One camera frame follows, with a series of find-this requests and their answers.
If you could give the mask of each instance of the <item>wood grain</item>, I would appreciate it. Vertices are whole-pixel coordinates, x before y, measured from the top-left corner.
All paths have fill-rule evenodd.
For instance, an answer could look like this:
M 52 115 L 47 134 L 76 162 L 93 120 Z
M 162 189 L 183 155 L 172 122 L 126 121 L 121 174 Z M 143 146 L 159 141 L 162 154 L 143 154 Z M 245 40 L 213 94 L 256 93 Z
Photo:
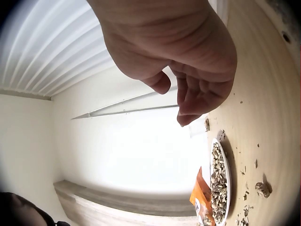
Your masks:
M 208 116 L 209 146 L 220 130 L 226 135 L 219 138 L 232 174 L 227 226 L 236 225 L 245 205 L 254 206 L 250 225 L 283 225 L 300 188 L 300 75 L 282 37 L 254 1 L 232 0 L 229 8 L 237 72 L 230 96 Z M 254 188 L 263 179 L 272 189 L 267 199 Z M 250 194 L 243 201 L 246 183 Z
M 154 200 L 108 194 L 69 181 L 54 183 L 67 217 L 79 225 L 195 225 L 189 200 Z

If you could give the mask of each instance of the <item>seed debris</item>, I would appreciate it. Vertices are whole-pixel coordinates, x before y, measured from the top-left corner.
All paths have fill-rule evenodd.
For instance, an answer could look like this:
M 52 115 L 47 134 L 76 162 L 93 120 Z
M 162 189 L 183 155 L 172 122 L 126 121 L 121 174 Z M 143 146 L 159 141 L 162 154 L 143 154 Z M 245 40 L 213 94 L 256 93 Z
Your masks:
M 205 120 L 205 128 L 206 128 L 206 131 L 205 132 L 208 132 L 209 129 L 210 129 L 210 126 L 209 126 L 209 119 L 206 118 Z
M 257 190 L 257 194 L 258 196 L 262 196 L 262 197 L 265 197 L 265 198 L 268 198 L 270 196 L 270 192 L 268 190 L 268 187 L 266 184 L 262 183 L 262 182 L 258 182 L 256 185 L 255 185 L 255 189 Z

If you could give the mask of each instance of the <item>finger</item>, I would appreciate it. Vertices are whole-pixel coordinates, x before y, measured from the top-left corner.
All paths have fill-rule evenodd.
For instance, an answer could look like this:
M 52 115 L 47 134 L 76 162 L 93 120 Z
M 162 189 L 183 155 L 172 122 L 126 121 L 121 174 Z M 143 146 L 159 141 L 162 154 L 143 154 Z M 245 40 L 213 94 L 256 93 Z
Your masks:
M 175 71 L 171 69 L 174 75 L 177 78 L 177 85 L 178 85 L 178 94 L 177 94 L 177 102 L 181 104 L 185 100 L 185 96 L 187 93 L 187 81 L 186 81 L 186 74 L 183 72 Z
M 185 101 L 191 101 L 194 100 L 201 92 L 199 86 L 200 81 L 191 76 L 186 76 L 186 81 L 187 81 L 188 90 L 185 97 Z
M 160 71 L 153 77 L 142 79 L 141 81 L 159 94 L 167 93 L 171 86 L 169 77 L 163 71 Z
M 198 119 L 201 115 L 178 115 L 177 121 L 183 127 Z
M 200 115 L 208 113 L 228 97 L 233 81 L 224 83 L 210 83 L 209 91 L 191 101 L 185 101 L 180 105 L 182 115 Z

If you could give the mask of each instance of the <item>birdseed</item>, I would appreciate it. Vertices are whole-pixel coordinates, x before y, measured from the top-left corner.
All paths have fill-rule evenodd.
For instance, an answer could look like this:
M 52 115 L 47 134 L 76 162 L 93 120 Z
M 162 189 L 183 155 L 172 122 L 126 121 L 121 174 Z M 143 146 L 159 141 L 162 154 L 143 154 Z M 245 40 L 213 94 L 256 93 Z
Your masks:
M 255 185 L 255 189 L 257 190 L 257 194 L 259 196 L 268 198 L 270 196 L 270 192 L 268 190 L 268 187 L 266 186 L 266 184 L 262 183 L 262 182 L 258 182 Z
M 227 209 L 227 177 L 225 162 L 218 143 L 213 145 L 212 150 L 211 195 L 213 218 L 220 224 L 226 215 Z

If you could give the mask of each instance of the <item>plastic wrapper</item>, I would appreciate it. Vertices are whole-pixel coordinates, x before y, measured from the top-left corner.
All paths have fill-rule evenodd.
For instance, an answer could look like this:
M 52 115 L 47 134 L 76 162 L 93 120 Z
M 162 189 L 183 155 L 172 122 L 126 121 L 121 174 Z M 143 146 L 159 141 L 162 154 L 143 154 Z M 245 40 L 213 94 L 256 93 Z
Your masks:
M 204 226 L 215 226 L 211 207 L 211 190 L 202 176 L 200 168 L 189 201 L 194 205 L 199 222 Z

